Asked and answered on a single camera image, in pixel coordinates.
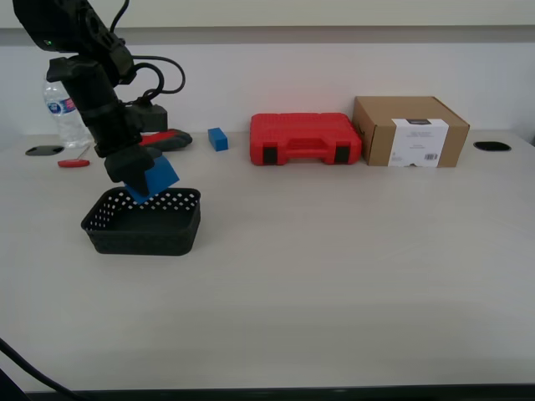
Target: red screwdriver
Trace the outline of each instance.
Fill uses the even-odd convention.
[[[84,151],[80,154],[80,156],[78,156],[77,159],[59,161],[58,166],[64,169],[77,169],[79,167],[87,167],[91,164],[91,162],[89,160],[83,160],[82,158],[89,151],[90,147],[91,145],[87,145]]]

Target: cardboard box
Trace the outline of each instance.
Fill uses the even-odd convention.
[[[359,96],[353,124],[368,165],[455,167],[470,125],[434,97]]]

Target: blue cube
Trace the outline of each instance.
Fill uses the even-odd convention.
[[[210,143],[216,152],[228,150],[228,138],[221,128],[209,129],[208,138],[210,139]]]

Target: brown box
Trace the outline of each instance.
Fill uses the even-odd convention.
[[[397,129],[393,119],[442,119],[449,125],[438,167],[455,167],[470,125],[434,97],[359,96],[353,124],[363,140],[368,165],[389,165]]]

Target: white label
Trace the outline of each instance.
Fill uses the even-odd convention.
[[[388,165],[437,167],[450,126],[441,119],[392,119],[397,125]]]

